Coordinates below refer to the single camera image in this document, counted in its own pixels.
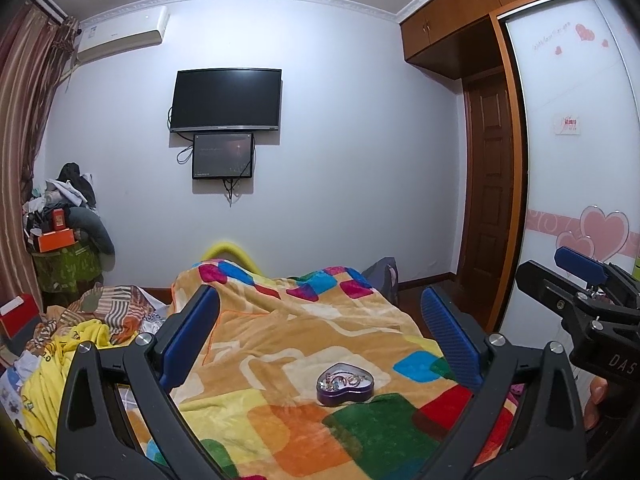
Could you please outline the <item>right hand of person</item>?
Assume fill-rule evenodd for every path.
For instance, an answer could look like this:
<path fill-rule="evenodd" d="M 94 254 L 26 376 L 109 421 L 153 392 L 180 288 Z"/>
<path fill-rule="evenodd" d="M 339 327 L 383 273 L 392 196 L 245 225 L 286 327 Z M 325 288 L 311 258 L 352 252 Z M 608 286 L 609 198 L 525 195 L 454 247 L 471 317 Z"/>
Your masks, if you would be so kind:
<path fill-rule="evenodd" d="M 599 405 L 608 394 L 608 382 L 601 377 L 593 378 L 589 386 L 589 399 L 584 411 L 585 430 L 591 430 L 600 418 Z"/>

